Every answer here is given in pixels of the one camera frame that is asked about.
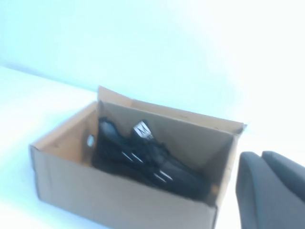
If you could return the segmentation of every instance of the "shoe tag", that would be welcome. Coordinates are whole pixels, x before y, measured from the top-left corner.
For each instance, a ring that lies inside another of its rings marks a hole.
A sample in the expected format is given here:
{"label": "shoe tag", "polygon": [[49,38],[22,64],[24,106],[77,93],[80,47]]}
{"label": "shoe tag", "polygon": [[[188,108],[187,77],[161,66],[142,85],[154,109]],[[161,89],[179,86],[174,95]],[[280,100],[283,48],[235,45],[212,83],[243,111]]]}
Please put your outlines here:
{"label": "shoe tag", "polygon": [[148,140],[153,139],[153,135],[150,129],[143,121],[140,121],[137,125],[134,126],[133,129],[141,138],[146,138]]}

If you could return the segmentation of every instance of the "white surface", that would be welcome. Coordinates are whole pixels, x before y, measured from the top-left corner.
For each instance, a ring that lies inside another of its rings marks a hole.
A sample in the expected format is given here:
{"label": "white surface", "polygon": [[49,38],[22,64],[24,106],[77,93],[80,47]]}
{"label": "white surface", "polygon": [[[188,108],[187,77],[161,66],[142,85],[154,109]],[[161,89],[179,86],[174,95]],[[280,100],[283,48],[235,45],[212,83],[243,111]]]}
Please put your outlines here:
{"label": "white surface", "polygon": [[2,0],[0,64],[276,128],[304,116],[304,21],[302,0]]}
{"label": "white surface", "polygon": [[[95,100],[96,93],[0,67],[0,227],[102,229],[101,225],[42,203],[35,192],[29,143]],[[260,134],[251,130],[261,130]],[[250,128],[238,152],[275,150],[305,165],[302,136],[268,125]],[[240,228],[235,197],[238,155],[216,228]]]}

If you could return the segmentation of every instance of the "box flap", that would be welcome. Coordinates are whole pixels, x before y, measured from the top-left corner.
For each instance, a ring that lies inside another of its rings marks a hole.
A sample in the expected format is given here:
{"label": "box flap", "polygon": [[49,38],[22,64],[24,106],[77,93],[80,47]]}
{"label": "box flap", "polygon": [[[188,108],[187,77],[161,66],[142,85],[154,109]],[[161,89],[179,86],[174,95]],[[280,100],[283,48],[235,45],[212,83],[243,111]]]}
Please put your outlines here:
{"label": "box flap", "polygon": [[128,98],[102,86],[99,86],[98,100],[127,107],[132,105],[131,98]]}
{"label": "box flap", "polygon": [[157,113],[174,119],[194,123],[196,125],[209,127],[233,134],[241,134],[246,127],[244,123],[216,118],[208,115],[188,112],[180,109],[174,109],[166,106],[151,104],[139,100],[133,100],[129,97],[111,91],[105,87],[99,87],[98,99],[103,102],[109,102],[122,106],[132,107],[143,111]]}

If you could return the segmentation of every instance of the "white wall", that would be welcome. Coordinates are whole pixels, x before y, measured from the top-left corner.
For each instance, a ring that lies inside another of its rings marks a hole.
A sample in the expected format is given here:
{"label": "white wall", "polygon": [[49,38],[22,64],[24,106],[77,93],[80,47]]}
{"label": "white wall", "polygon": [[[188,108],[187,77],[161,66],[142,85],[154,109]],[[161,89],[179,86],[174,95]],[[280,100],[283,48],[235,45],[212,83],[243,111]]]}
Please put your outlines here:
{"label": "white wall", "polygon": [[235,96],[216,46],[181,11],[183,1],[6,0],[3,5],[4,66],[209,114],[224,110]]}
{"label": "white wall", "polygon": [[276,128],[304,114],[302,2],[3,0],[0,64]]}

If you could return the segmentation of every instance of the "black sneaker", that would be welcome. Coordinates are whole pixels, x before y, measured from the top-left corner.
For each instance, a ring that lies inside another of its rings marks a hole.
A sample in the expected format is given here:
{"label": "black sneaker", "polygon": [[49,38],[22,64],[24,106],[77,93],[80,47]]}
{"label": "black sneaker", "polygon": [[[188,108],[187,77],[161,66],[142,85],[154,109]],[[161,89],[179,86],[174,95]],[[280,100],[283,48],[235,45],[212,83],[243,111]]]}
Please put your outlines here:
{"label": "black sneaker", "polygon": [[207,179],[172,156],[164,144],[154,139],[144,120],[133,128],[132,137],[127,139],[112,122],[100,119],[92,165],[195,200],[205,200],[211,190]]}

